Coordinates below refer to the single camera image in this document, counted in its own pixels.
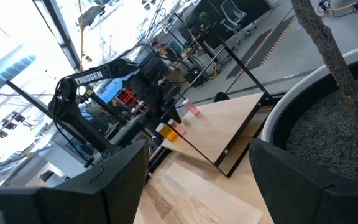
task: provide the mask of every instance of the wooden floor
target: wooden floor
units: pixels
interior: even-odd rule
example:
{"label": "wooden floor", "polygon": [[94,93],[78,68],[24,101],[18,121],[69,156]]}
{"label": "wooden floor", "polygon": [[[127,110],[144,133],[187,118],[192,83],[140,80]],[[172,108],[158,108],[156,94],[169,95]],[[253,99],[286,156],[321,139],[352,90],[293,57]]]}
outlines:
{"label": "wooden floor", "polygon": [[231,178],[213,166],[173,152],[143,190],[135,224],[273,223],[248,154]]}

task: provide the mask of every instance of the red object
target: red object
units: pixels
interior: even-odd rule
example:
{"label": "red object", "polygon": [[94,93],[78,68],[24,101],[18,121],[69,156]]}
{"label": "red object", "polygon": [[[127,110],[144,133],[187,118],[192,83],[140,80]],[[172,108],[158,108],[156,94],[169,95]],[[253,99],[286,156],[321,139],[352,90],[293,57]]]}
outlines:
{"label": "red object", "polygon": [[[122,104],[124,104],[126,107],[128,107],[130,110],[133,109],[133,107],[137,107],[137,105],[142,101],[135,92],[127,87],[125,89],[122,89],[116,97],[119,101],[121,101]],[[134,114],[138,115],[141,114],[141,112],[147,110],[146,106],[140,106],[137,110],[135,110]]]}

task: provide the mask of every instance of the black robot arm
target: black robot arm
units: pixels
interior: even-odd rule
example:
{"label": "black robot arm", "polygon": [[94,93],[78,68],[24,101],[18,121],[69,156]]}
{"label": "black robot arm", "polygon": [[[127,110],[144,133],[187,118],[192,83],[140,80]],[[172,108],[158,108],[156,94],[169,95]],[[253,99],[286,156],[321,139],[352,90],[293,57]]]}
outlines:
{"label": "black robot arm", "polygon": [[64,77],[57,84],[55,95],[49,103],[48,110],[53,119],[60,119],[71,124],[99,152],[103,152],[107,149],[115,154],[121,150],[121,148],[110,144],[110,142],[81,115],[81,111],[75,102],[76,91],[79,86],[85,86],[107,78],[121,78],[131,73],[137,75],[139,72],[140,69],[137,63],[120,58],[96,68]]}

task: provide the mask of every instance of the desk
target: desk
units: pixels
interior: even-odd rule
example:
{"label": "desk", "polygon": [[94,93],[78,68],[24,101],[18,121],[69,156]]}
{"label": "desk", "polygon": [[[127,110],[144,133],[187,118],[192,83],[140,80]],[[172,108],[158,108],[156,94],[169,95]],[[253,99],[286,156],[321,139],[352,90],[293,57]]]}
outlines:
{"label": "desk", "polygon": [[[264,93],[197,106],[200,114],[196,117],[188,112],[186,119],[191,125],[185,127],[183,135],[216,166],[231,170],[252,138],[256,137],[271,106],[259,106]],[[207,162],[181,137],[170,142],[164,140],[163,147]]]}

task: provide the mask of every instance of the white planter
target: white planter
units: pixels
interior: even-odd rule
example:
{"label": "white planter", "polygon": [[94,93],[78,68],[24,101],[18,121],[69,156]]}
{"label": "white planter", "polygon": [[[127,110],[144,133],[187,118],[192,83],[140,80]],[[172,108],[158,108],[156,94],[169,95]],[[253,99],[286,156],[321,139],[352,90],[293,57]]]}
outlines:
{"label": "white planter", "polygon": [[[358,62],[358,48],[344,54],[344,58],[347,64]],[[285,108],[287,108],[287,106],[290,105],[293,100],[298,97],[298,95],[307,90],[311,85],[328,75],[331,74],[327,67],[323,65],[302,79],[302,81],[300,81],[290,91],[288,91],[288,93],[283,96],[283,98],[276,104],[272,112],[269,114],[262,131],[262,140],[272,144],[276,124],[285,111]]]}

